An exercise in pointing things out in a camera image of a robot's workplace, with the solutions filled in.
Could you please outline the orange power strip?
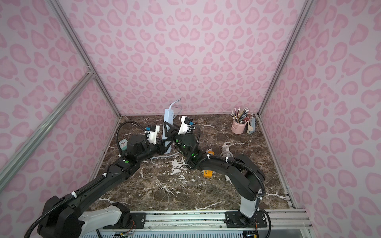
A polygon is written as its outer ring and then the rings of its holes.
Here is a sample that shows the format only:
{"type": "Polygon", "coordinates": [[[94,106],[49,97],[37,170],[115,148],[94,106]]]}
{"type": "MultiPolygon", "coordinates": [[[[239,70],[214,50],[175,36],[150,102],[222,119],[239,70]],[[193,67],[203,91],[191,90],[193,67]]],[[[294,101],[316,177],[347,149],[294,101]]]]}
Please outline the orange power strip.
{"type": "MultiPolygon", "coordinates": [[[[212,149],[207,150],[207,153],[210,155],[215,155],[215,153],[212,151],[212,149]]],[[[212,178],[212,175],[213,175],[213,171],[211,171],[211,170],[204,170],[203,171],[203,177],[204,178],[210,179],[210,178],[212,178]]]]}

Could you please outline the white power strip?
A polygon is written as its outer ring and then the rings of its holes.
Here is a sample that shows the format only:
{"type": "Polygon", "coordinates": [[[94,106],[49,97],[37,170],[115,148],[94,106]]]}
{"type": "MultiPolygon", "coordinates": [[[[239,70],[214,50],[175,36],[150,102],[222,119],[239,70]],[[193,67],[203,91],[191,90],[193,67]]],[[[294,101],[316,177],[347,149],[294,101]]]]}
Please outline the white power strip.
{"type": "Polygon", "coordinates": [[[221,148],[221,157],[233,157],[233,153],[230,151],[230,147],[233,145],[232,142],[225,142],[221,148]]]}

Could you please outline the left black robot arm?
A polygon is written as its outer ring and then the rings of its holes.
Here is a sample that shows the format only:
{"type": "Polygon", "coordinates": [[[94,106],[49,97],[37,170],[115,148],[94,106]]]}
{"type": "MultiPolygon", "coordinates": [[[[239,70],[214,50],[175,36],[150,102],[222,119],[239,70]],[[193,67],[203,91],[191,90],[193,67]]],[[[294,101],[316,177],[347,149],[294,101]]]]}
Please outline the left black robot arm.
{"type": "Polygon", "coordinates": [[[143,127],[143,134],[132,135],[127,140],[126,149],[119,148],[120,158],[107,170],[83,187],[65,195],[50,198],[44,206],[42,215],[27,229],[25,237],[34,230],[44,238],[78,238],[82,234],[85,222],[80,216],[98,198],[118,184],[130,178],[139,168],[142,161],[151,159],[154,154],[163,155],[178,133],[178,126],[164,123],[165,139],[156,139],[159,127],[143,127]]]}

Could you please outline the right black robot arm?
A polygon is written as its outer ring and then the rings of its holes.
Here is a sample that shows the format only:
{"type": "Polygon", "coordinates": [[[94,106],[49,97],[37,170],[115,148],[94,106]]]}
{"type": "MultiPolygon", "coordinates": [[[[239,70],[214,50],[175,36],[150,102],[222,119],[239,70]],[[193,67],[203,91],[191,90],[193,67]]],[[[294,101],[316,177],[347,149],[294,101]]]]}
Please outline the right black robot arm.
{"type": "Polygon", "coordinates": [[[260,200],[265,196],[266,176],[253,161],[240,154],[237,157],[221,157],[203,152],[193,134],[175,135],[170,138],[175,148],[185,157],[189,170],[213,171],[229,177],[241,195],[239,212],[252,218],[259,210],[260,200]]]}

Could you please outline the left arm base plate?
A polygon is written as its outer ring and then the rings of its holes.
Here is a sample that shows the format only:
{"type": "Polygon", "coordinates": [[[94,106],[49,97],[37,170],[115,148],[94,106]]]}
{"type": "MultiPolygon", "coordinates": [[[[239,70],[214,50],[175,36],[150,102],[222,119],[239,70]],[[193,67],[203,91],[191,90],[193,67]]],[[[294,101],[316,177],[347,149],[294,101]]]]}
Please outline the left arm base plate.
{"type": "Polygon", "coordinates": [[[146,221],[146,213],[129,212],[123,213],[120,220],[114,224],[103,227],[104,230],[130,230],[143,229],[146,221]]]}

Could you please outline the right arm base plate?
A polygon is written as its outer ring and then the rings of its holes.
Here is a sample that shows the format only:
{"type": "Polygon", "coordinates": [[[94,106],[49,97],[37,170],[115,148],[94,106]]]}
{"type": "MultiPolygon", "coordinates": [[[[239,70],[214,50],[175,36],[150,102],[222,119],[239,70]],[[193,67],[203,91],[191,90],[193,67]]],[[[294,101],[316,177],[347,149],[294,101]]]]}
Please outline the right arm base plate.
{"type": "Polygon", "coordinates": [[[227,228],[267,228],[267,217],[263,211],[257,211],[253,217],[248,218],[240,211],[225,212],[225,220],[227,228]]]}

